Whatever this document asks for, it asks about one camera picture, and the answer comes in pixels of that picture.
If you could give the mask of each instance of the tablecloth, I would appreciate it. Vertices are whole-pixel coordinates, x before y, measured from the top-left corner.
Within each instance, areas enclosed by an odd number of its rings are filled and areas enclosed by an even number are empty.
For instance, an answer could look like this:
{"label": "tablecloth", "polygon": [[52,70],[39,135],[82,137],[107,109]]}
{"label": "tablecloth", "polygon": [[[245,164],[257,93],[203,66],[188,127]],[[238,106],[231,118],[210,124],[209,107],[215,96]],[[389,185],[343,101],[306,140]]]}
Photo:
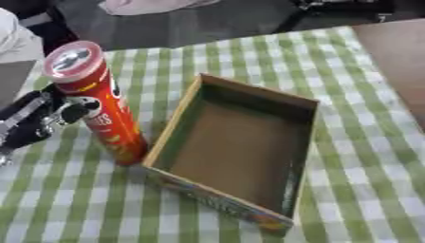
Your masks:
{"label": "tablecloth", "polygon": [[0,242],[425,241],[425,138],[351,28],[105,55],[150,142],[199,72],[320,100],[295,226],[282,239],[146,185],[80,122],[0,170]]}

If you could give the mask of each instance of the wooden surface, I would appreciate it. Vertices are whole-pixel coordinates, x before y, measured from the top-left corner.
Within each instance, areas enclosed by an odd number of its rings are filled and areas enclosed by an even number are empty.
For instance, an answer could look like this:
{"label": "wooden surface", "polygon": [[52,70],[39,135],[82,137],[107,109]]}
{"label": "wooden surface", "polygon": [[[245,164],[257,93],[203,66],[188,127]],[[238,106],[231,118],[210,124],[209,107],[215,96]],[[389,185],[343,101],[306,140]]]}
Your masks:
{"label": "wooden surface", "polygon": [[425,19],[354,30],[425,131]]}

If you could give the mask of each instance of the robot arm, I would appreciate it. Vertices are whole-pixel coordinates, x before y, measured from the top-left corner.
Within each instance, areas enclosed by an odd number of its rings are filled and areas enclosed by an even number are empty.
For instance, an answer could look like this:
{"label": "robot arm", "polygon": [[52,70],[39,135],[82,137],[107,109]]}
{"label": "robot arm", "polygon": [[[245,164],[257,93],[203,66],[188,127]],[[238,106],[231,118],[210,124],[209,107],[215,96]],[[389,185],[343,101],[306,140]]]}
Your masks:
{"label": "robot arm", "polygon": [[48,139],[54,127],[78,121],[88,112],[80,104],[65,101],[53,84],[31,91],[0,111],[0,166],[20,147]]}

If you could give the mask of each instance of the pringles can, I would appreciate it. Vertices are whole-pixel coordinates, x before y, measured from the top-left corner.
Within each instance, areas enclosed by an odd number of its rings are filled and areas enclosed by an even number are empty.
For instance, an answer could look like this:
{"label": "pringles can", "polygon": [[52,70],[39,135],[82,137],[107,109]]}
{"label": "pringles can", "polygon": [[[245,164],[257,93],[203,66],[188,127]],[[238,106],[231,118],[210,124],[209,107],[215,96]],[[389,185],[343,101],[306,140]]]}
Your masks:
{"label": "pringles can", "polygon": [[117,164],[140,162],[146,142],[97,44],[78,41],[57,48],[46,57],[44,75],[72,103],[88,109],[86,125]]}

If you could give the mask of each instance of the open cardboard box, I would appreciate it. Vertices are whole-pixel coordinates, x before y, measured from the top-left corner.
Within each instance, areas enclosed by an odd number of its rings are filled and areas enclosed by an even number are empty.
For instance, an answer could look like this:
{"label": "open cardboard box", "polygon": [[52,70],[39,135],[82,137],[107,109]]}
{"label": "open cardboard box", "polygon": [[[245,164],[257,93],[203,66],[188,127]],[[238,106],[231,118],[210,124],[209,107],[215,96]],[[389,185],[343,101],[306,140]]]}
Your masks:
{"label": "open cardboard box", "polygon": [[142,165],[147,177],[285,234],[318,102],[200,75]]}

